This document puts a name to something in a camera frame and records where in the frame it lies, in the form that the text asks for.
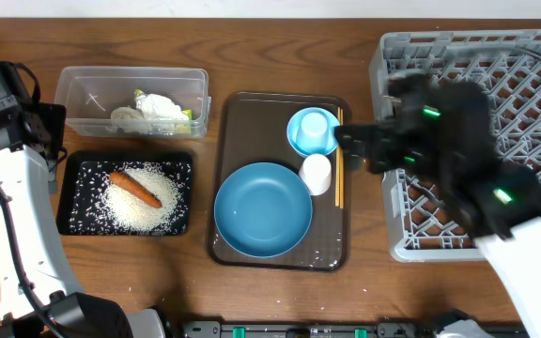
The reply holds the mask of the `dark blue plate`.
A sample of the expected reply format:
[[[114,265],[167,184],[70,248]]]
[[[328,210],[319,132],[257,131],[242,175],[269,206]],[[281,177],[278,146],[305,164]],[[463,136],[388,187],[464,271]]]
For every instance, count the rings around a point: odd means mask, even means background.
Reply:
[[[312,197],[296,173],[276,163],[256,162],[224,180],[213,214],[217,231],[232,249],[271,258],[304,239],[314,210]]]

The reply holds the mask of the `orange carrot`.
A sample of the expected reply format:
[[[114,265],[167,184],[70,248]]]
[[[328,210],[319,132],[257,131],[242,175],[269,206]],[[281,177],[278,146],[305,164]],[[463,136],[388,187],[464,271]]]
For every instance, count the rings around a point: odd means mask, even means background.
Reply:
[[[150,192],[132,177],[121,172],[113,172],[110,175],[110,181],[150,207],[162,207],[162,202],[152,192]]]

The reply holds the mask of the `yellow snack wrapper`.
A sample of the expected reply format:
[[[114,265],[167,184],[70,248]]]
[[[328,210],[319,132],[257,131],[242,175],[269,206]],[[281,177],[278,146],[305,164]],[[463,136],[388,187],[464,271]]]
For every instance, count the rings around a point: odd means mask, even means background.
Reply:
[[[191,116],[171,99],[159,94],[134,91],[135,107],[144,120],[154,121],[154,127],[164,133],[174,133],[189,126]]]

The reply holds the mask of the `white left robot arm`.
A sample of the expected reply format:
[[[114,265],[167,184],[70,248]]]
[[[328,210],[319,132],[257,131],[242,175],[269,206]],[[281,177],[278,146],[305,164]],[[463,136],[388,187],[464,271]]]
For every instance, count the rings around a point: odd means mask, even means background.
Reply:
[[[49,201],[44,118],[61,105],[0,99],[0,337],[169,337],[156,308],[127,315],[84,293],[66,257]]]

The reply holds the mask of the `wooden chopstick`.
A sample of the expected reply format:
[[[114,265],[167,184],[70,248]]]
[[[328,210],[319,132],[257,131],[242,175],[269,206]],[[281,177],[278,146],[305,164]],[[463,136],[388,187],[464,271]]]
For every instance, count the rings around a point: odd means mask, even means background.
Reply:
[[[344,111],[343,108],[338,108],[338,121],[340,123],[340,126],[344,122]],[[337,206],[339,206],[340,209],[343,209],[344,207],[344,154],[343,149],[341,146],[338,146],[337,148],[337,164],[338,167],[338,193],[336,195],[337,197]]]
[[[339,176],[338,176],[338,167],[339,167],[339,165],[337,164],[337,151],[338,151],[338,150],[336,149],[336,153],[335,153],[335,168],[336,168],[336,169],[335,169],[335,170],[336,170],[336,173],[335,173],[335,206],[336,206],[336,207],[339,207],[339,206],[337,206],[337,197],[336,197],[336,195],[337,195],[337,193],[338,193],[338,189],[337,189],[337,188],[338,188],[338,184],[339,184],[339,183],[338,183],[338,178],[339,178]]]

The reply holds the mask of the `light blue bowl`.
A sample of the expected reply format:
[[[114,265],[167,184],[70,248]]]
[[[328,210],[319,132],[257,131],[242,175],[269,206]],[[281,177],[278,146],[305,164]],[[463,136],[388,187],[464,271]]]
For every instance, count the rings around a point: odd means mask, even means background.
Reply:
[[[293,115],[286,127],[286,137],[291,147],[302,157],[313,154],[328,156],[337,148],[333,135],[340,125],[330,111],[309,107]]]

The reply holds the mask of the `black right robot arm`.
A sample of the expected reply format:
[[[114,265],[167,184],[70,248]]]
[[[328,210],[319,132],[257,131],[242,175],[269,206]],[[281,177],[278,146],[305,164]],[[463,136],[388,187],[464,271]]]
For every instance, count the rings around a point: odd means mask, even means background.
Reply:
[[[401,168],[432,182],[501,279],[527,333],[541,337],[541,182],[498,156],[481,86],[435,87],[417,73],[393,80],[388,96],[395,116],[337,127],[339,146],[367,159],[373,174]]]

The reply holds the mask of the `white tissue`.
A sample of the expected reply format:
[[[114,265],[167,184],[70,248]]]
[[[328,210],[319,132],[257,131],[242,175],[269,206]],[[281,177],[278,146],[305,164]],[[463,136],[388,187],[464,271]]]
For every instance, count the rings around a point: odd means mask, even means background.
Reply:
[[[188,121],[190,118],[171,99],[158,94],[134,91],[135,106],[146,120]]]

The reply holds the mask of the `pink white cup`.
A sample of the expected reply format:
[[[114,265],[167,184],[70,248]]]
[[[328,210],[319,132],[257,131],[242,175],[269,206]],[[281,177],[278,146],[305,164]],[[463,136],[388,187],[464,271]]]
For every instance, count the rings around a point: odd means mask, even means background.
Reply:
[[[331,186],[331,162],[324,155],[312,154],[304,159],[299,176],[312,196],[321,195]]]

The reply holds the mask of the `light blue cup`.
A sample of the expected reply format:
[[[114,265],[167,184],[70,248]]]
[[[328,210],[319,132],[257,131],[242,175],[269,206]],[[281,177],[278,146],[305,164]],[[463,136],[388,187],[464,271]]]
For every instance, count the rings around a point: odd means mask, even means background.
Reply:
[[[296,144],[302,152],[322,152],[327,144],[328,122],[322,113],[308,113],[302,119],[296,135]]]

